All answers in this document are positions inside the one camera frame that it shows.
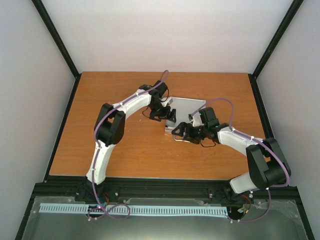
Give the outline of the aluminium poker case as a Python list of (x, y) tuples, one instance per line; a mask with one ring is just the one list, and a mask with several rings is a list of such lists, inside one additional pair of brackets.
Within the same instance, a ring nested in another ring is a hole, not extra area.
[(192, 119), (189, 119), (189, 114), (192, 114), (198, 109), (202, 109), (206, 106), (206, 100), (204, 99), (193, 99), (184, 97), (169, 97), (168, 105), (171, 109), (176, 109), (176, 122), (166, 120), (165, 122), (165, 133), (172, 134), (174, 130), (181, 122), (192, 123)]

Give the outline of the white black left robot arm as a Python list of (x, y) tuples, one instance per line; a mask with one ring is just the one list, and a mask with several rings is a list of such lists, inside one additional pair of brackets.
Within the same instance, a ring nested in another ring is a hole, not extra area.
[(86, 195), (92, 201), (103, 198), (104, 188), (100, 184), (106, 179), (106, 170), (111, 154), (125, 133), (126, 120), (141, 108), (150, 109), (149, 119), (160, 122), (168, 120), (175, 123), (176, 109), (171, 108), (171, 98), (162, 100), (168, 90), (164, 81), (158, 80), (155, 85), (144, 84), (126, 99), (115, 103), (102, 105), (93, 132), (95, 150), (86, 174), (92, 184), (87, 188)]

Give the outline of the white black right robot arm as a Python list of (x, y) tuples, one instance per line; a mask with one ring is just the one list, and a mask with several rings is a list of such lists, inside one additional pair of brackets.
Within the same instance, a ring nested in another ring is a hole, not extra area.
[(182, 130), (185, 141), (200, 144), (209, 139), (246, 157), (248, 171), (230, 179), (224, 187), (228, 201), (233, 202), (238, 195), (248, 191), (289, 186), (291, 169), (276, 139), (256, 138), (227, 123), (220, 123), (211, 107), (199, 109), (188, 118), (190, 122)]

